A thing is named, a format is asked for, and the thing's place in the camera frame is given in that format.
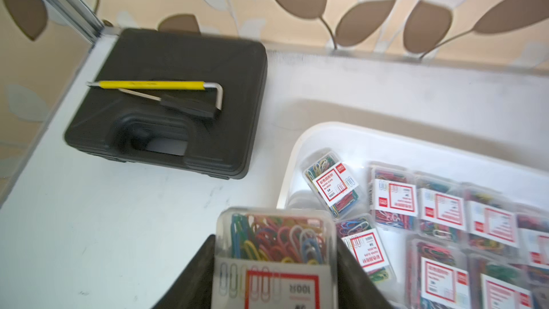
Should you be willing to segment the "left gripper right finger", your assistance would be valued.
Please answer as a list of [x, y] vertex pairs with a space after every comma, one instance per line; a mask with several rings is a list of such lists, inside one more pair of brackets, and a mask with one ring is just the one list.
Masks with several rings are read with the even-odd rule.
[[340, 238], [337, 239], [337, 300], [339, 308], [393, 307]]

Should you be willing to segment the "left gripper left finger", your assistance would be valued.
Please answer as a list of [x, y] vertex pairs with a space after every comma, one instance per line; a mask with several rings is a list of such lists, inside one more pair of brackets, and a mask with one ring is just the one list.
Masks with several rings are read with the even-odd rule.
[[153, 309], [211, 308], [215, 240], [215, 235], [206, 238]]

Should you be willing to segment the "white plastic tray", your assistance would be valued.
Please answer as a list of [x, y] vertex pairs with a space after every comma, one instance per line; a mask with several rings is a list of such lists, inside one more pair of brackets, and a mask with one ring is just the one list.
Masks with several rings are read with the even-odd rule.
[[399, 308], [547, 308], [548, 175], [329, 122], [290, 156], [278, 207], [325, 209]]

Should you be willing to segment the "black small screwdriver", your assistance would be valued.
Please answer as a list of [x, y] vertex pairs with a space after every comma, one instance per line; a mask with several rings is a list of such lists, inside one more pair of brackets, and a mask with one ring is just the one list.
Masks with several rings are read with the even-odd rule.
[[216, 120], [222, 111], [223, 93], [220, 92], [216, 96], [214, 105], [192, 99], [181, 99], [170, 95], [162, 95], [160, 97], [134, 90], [119, 89], [124, 94], [129, 94], [135, 97], [141, 97], [147, 100], [156, 101], [160, 106], [196, 117], [201, 120]]

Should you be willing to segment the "black tool case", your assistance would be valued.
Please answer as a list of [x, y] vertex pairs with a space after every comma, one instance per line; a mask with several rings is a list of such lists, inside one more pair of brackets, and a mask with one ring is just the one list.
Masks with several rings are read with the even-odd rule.
[[64, 139], [107, 160], [241, 179], [266, 78], [258, 41], [125, 29]]

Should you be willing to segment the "yellow handled hex key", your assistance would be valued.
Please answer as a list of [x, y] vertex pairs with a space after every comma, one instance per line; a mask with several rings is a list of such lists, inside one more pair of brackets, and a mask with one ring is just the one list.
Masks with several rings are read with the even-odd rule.
[[100, 87], [104, 90], [192, 90], [205, 91], [213, 89], [217, 91], [215, 107], [222, 110], [224, 90], [223, 87], [214, 82], [194, 81], [130, 81], [130, 80], [104, 80], [88, 82], [89, 87]]

